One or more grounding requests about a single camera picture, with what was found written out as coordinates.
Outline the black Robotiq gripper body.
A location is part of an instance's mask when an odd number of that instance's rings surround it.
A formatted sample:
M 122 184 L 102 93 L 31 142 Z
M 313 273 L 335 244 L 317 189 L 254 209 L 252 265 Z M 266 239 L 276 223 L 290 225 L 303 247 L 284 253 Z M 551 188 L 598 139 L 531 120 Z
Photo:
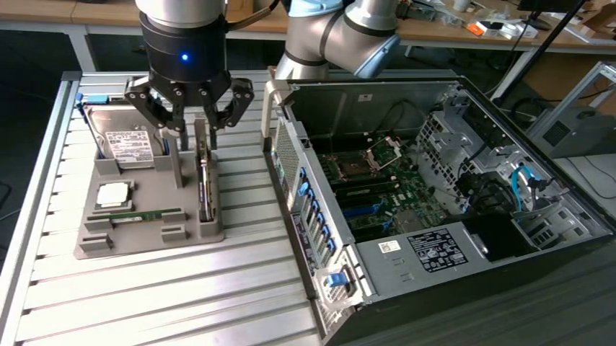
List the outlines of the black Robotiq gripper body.
M 169 27 L 149 17 L 140 19 L 153 88 L 173 103 L 200 105 L 200 89 L 224 94 L 230 85 L 226 72 L 226 19 L 193 28 Z

